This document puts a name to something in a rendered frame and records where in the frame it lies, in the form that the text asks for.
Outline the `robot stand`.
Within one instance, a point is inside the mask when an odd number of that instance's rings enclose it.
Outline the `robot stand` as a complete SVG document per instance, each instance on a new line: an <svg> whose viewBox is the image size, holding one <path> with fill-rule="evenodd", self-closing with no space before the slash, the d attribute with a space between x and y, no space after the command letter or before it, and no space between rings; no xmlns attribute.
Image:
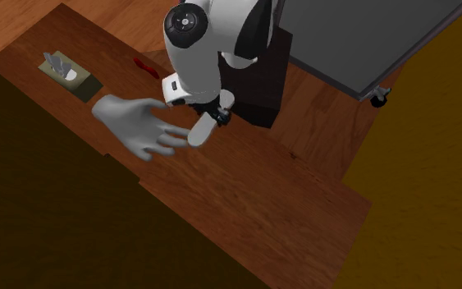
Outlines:
<svg viewBox="0 0 462 289"><path fill-rule="evenodd" d="M292 34L275 25L267 51L249 67L234 69L218 57L222 88L235 96L235 115L254 126L272 127L281 109L291 42Z"/></svg>

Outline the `olive tissue box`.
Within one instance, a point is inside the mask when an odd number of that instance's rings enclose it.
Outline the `olive tissue box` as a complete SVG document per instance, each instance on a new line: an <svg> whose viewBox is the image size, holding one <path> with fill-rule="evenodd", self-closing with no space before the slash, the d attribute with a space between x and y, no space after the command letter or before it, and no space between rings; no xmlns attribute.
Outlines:
<svg viewBox="0 0 462 289"><path fill-rule="evenodd" d="M82 102L88 103L103 88L93 74L60 51L43 56L44 62L38 68Z"/></svg>

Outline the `grey glove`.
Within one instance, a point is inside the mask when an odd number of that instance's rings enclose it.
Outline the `grey glove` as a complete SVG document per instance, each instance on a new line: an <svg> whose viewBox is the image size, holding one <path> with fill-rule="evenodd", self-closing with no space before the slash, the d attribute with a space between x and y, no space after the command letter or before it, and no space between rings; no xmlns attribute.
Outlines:
<svg viewBox="0 0 462 289"><path fill-rule="evenodd" d="M172 156L175 148L188 145L190 130L167 123L151 112L152 108L166 107L157 99L121 99L107 94L91 112L133 155L150 161L152 154Z"/></svg>

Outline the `red elongated object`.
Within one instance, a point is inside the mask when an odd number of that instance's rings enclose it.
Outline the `red elongated object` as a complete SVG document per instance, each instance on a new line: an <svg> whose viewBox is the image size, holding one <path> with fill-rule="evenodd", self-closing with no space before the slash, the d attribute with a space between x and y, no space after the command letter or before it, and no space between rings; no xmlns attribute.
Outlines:
<svg viewBox="0 0 462 289"><path fill-rule="evenodd" d="M154 77L155 79L159 79L159 74L158 74L158 72L157 72L154 68L145 65L145 64L144 64L142 61L140 61L137 57L134 57L134 58L133 58L133 61L134 61L135 65L136 65L138 68L147 71L147 72L148 72L152 77Z"/></svg>

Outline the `brown wooden table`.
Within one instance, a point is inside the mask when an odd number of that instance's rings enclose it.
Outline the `brown wooden table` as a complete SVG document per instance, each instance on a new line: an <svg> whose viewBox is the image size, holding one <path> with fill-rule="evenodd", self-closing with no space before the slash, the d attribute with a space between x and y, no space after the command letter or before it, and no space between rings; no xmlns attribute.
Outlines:
<svg viewBox="0 0 462 289"><path fill-rule="evenodd" d="M370 203L233 117L197 149L146 163L131 154L83 103L39 69L59 51L124 99L162 97L139 53L65 4L0 51L0 74L271 289L332 289Z"/></svg>

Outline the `grey cabinet on casters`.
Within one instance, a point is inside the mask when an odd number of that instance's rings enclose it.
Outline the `grey cabinet on casters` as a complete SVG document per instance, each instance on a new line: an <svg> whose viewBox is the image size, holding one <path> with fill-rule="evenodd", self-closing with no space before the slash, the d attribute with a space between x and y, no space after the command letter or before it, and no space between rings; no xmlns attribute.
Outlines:
<svg viewBox="0 0 462 289"><path fill-rule="evenodd" d="M375 108L383 81L462 15L462 0L279 0L290 61Z"/></svg>

